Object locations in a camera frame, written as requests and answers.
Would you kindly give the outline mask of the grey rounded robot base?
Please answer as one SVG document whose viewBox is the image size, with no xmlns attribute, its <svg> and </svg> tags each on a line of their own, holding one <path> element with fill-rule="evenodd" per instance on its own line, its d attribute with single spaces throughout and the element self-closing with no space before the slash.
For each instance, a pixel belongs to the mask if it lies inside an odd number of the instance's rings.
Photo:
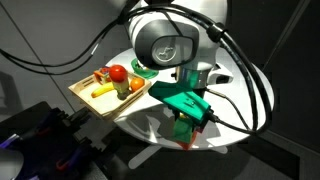
<svg viewBox="0 0 320 180">
<path fill-rule="evenodd" d="M 23 163 L 24 157 L 19 151 L 0 149 L 0 180 L 15 180 Z"/>
</svg>

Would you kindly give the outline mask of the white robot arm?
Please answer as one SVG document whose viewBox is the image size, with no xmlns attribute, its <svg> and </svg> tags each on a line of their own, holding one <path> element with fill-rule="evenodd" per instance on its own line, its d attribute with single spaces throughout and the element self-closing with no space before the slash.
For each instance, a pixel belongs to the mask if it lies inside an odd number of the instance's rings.
<svg viewBox="0 0 320 180">
<path fill-rule="evenodd" d="M 216 22 L 224 23 L 227 0 L 110 0 L 121 12 L 153 3 L 180 5 Z M 126 22 L 127 33 L 140 63 L 153 70 L 175 68 L 177 82 L 202 89 L 218 82 L 218 45 L 195 22 L 170 12 L 149 12 Z"/>
</svg>

